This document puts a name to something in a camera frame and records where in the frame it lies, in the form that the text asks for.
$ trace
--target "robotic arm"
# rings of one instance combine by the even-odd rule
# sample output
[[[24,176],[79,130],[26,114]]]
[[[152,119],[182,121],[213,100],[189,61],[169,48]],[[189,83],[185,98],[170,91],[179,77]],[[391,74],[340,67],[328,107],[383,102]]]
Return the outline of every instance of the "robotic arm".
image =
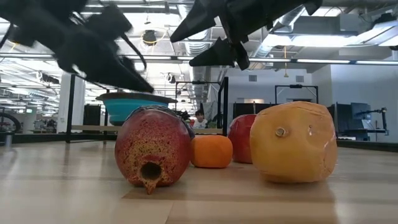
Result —
[[[115,40],[122,37],[146,67],[144,57],[125,35],[132,29],[130,22],[115,4],[84,19],[80,12],[87,1],[0,0],[0,17],[11,23],[9,38],[29,47],[40,42],[54,52],[62,70],[76,73],[76,65],[90,82],[152,93],[154,89],[136,71],[134,62],[117,55]]]

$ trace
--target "table surface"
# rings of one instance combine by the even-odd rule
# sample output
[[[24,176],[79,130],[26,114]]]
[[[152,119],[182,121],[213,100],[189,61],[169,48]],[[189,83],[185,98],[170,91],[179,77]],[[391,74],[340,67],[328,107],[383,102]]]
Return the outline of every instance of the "table surface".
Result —
[[[189,167],[146,195],[128,184],[114,143],[0,148],[0,223],[398,223],[398,154],[340,148],[326,182],[266,183],[252,165]]]

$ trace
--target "monitor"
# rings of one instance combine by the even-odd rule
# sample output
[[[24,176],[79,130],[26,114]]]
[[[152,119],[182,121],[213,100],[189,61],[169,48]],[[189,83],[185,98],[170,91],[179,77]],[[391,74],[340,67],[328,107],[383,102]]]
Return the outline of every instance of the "monitor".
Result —
[[[351,103],[353,119],[372,120],[370,113],[363,113],[371,110],[371,105],[367,103]]]

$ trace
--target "fake fruit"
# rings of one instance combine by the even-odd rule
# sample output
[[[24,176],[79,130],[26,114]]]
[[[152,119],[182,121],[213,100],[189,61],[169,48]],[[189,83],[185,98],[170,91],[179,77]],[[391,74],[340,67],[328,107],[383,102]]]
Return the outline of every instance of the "fake fruit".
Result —
[[[232,159],[232,143],[224,136],[197,136],[192,140],[191,163],[201,168],[225,168]]]
[[[315,182],[335,168],[335,127],[327,108],[294,102],[261,111],[250,132],[253,164],[271,182]]]
[[[190,143],[180,119],[160,110],[139,110],[118,133],[116,163],[131,184],[143,185],[151,194],[182,176],[192,156]]]
[[[153,109],[153,110],[159,110],[159,111],[163,111],[168,113],[171,116],[174,116],[176,118],[178,118],[177,114],[174,113],[173,110],[171,110],[170,108],[166,107],[166,106],[162,106],[162,105],[147,105],[147,106],[140,106],[139,108],[135,109],[127,118],[126,120],[128,120],[131,115],[138,113],[140,111],[144,111],[144,110],[149,110],[149,109]],[[189,136],[191,137],[191,140],[195,137],[195,132],[192,129],[192,126],[190,126],[189,124],[187,124],[186,122],[184,122],[183,120],[181,120],[181,122],[184,123],[185,127],[188,129],[189,132]]]
[[[252,163],[250,152],[250,129],[256,118],[255,114],[241,115],[232,121],[228,138],[233,145],[235,162]]]

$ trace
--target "blue bowl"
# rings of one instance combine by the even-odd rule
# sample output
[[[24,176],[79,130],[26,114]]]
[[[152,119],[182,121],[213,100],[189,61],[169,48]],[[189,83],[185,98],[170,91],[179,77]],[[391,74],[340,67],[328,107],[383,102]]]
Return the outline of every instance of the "blue bowl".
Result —
[[[140,106],[175,103],[176,100],[147,93],[105,93],[96,98],[104,102],[109,114],[109,122],[122,126],[126,118]]]

